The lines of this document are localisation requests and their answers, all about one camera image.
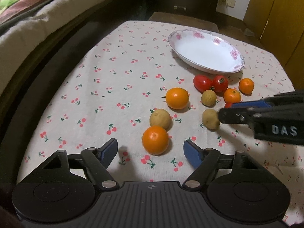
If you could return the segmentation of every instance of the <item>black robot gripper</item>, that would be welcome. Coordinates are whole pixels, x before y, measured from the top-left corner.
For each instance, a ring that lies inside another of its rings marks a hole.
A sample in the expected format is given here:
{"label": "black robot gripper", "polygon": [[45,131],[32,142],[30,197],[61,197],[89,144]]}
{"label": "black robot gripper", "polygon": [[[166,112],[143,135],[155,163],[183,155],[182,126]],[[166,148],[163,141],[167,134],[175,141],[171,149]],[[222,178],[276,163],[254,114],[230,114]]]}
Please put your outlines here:
{"label": "black robot gripper", "polygon": [[[195,168],[178,181],[125,182],[107,172],[118,152],[110,139],[101,148],[67,155],[58,150],[25,177],[12,194],[25,227],[54,228],[282,228],[288,189],[243,151],[223,155],[184,142]],[[70,169],[83,169],[86,179]],[[219,169],[231,173],[216,178]]]}

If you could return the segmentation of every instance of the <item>tan round fruit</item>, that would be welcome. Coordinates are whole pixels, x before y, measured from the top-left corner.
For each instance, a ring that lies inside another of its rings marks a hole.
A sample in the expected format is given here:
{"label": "tan round fruit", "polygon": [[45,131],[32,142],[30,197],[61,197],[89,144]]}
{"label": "tan round fruit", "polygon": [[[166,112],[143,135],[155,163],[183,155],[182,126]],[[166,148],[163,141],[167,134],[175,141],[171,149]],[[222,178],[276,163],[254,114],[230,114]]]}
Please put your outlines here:
{"label": "tan round fruit", "polygon": [[203,112],[203,124],[210,130],[217,130],[220,125],[217,112],[213,109],[207,109]]}
{"label": "tan round fruit", "polygon": [[160,126],[168,129],[172,123],[170,114],[164,109],[157,109],[150,116],[150,126]]}
{"label": "tan round fruit", "polygon": [[212,106],[216,102],[216,94],[212,90],[206,90],[202,94],[202,104],[205,106]]}

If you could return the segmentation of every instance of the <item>floral bowl rim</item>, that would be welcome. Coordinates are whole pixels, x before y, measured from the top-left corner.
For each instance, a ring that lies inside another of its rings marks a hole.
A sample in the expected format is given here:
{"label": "floral bowl rim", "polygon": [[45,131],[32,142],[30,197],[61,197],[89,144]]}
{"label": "floral bowl rim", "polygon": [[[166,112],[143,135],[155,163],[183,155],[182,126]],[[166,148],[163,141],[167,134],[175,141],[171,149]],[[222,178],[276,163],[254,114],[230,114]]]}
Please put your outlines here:
{"label": "floral bowl rim", "polygon": [[[238,53],[240,54],[240,57],[241,57],[241,66],[239,68],[237,68],[235,71],[231,71],[231,72],[227,72],[227,71],[220,71],[222,73],[226,73],[226,74],[233,74],[233,73],[237,73],[239,71],[241,71],[243,69],[243,67],[245,66],[245,59],[244,59],[244,56],[240,53],[240,51],[234,46],[232,45],[231,43],[227,42],[226,40],[224,40],[223,38],[220,38],[218,36],[216,36],[215,34],[213,34],[212,32],[210,31],[207,31],[207,30],[200,30],[200,29],[183,29],[183,30],[175,30],[173,31],[172,33],[169,34],[168,36],[168,43],[169,45],[171,46],[171,48],[173,49],[173,51],[178,54],[178,55],[181,55],[180,53],[176,52],[175,49],[172,47],[171,43],[170,43],[170,40],[172,38],[172,36],[175,34],[175,33],[178,33],[178,32],[184,32],[184,31],[188,31],[188,32],[203,32],[205,34],[209,34],[211,36],[214,36],[214,37],[217,37],[218,39],[224,41],[226,44],[230,45],[234,50],[237,50]],[[208,68],[208,67],[205,67],[205,66],[202,66],[202,65],[199,65],[197,64],[196,62],[182,56],[183,58],[185,58],[186,60],[188,60],[189,62],[193,63],[194,65],[196,66],[199,66],[199,67],[203,67],[205,69],[208,69],[208,70],[211,70],[211,71],[217,71],[217,70],[214,70],[214,69],[211,69],[211,68]]]}

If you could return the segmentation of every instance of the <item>white oval bowl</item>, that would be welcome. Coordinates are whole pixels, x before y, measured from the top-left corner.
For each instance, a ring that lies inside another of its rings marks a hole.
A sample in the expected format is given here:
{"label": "white oval bowl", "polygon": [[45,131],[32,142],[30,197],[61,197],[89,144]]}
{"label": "white oval bowl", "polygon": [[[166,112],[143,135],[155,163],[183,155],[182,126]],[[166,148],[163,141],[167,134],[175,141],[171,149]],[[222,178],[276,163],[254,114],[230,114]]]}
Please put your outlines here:
{"label": "white oval bowl", "polygon": [[244,57],[239,51],[209,31],[174,31],[169,35],[168,42],[183,61],[207,73],[232,74],[244,67]]}

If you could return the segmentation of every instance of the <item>orange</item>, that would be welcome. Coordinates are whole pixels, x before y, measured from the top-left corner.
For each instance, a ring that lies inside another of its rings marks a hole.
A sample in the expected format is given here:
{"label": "orange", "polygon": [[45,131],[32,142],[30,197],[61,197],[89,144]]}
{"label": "orange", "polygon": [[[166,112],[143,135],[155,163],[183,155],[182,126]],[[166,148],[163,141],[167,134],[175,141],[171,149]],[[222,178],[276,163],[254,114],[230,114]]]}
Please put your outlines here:
{"label": "orange", "polygon": [[235,89],[228,88],[224,92],[224,100],[226,103],[239,103],[241,102],[241,94]]}
{"label": "orange", "polygon": [[249,78],[244,78],[240,80],[239,90],[244,94],[252,93],[254,89],[254,82]]}
{"label": "orange", "polygon": [[180,87],[171,88],[166,93],[167,105],[175,110],[181,110],[185,108],[189,102],[188,92]]}
{"label": "orange", "polygon": [[168,133],[160,126],[149,127],[142,135],[142,144],[148,153],[162,154],[169,145]]}

